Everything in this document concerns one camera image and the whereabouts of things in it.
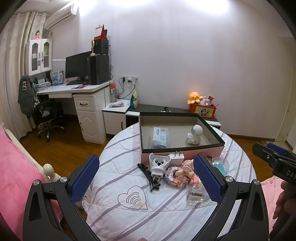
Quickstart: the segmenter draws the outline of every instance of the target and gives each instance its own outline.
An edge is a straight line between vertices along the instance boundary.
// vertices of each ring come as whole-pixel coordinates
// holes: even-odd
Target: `black monitor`
[[[71,81],[68,84],[89,84],[88,61],[91,51],[76,54],[66,58],[65,78],[79,77],[79,80]]]

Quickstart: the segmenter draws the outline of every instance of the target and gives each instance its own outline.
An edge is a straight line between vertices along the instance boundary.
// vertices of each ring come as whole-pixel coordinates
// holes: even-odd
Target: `beige curtain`
[[[20,110],[18,86],[25,74],[25,45],[34,39],[37,30],[42,36],[45,19],[45,13],[18,13],[12,16],[0,35],[1,121],[18,139],[36,127]]]

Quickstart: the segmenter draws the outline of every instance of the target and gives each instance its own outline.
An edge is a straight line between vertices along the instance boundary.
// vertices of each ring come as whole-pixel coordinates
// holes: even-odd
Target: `human hand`
[[[274,215],[272,219],[276,219],[283,209],[283,203],[285,201],[285,195],[286,195],[286,187],[287,187],[287,182],[283,181],[281,183],[281,188],[284,191],[279,195],[279,198],[276,201],[276,208],[274,210]],[[290,199],[284,205],[284,210],[289,214],[293,213],[295,209],[296,209],[296,199]]]

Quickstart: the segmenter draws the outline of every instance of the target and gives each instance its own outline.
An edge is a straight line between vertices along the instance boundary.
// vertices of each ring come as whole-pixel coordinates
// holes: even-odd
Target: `metal bolt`
[[[37,186],[39,183],[40,183],[39,180],[35,180],[35,181],[33,182],[33,185],[34,185],[34,186]]]
[[[59,181],[60,181],[61,183],[64,183],[64,182],[66,182],[67,180],[68,180],[67,177],[61,177],[61,178],[59,179]]]
[[[256,185],[260,185],[260,181],[257,180],[257,179],[255,179],[253,182],[254,182]]]
[[[225,180],[227,181],[227,182],[232,182],[233,181],[233,178],[232,177],[230,177],[230,176],[227,176],[226,178],[225,178]]]

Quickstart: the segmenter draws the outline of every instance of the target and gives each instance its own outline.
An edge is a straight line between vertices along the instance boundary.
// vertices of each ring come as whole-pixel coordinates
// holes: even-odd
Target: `pink box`
[[[141,137],[141,163],[149,164],[149,154],[169,155],[170,152],[181,151],[185,160],[193,159],[203,153],[217,157],[223,151],[225,142],[214,129],[196,113],[141,112],[139,116]],[[187,143],[187,133],[192,126],[200,125],[203,129],[199,145]],[[166,128],[169,132],[169,144],[164,148],[153,148],[151,141],[154,127]]]

